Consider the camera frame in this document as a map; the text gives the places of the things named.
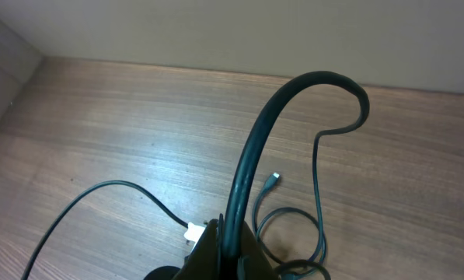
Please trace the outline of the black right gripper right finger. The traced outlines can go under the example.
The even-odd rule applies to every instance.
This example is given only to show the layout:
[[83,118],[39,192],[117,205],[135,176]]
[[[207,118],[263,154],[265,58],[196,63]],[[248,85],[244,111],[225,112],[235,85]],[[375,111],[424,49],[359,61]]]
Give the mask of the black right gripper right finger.
[[256,238],[247,225],[243,223],[241,237],[241,254],[237,264],[238,280],[279,280],[270,262],[261,250]]

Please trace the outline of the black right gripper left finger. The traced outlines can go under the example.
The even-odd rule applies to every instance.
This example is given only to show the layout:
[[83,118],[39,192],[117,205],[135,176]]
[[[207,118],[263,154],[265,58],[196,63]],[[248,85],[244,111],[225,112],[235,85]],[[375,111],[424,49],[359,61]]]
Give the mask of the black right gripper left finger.
[[215,280],[219,278],[218,220],[212,219],[206,226],[187,262],[173,280]]

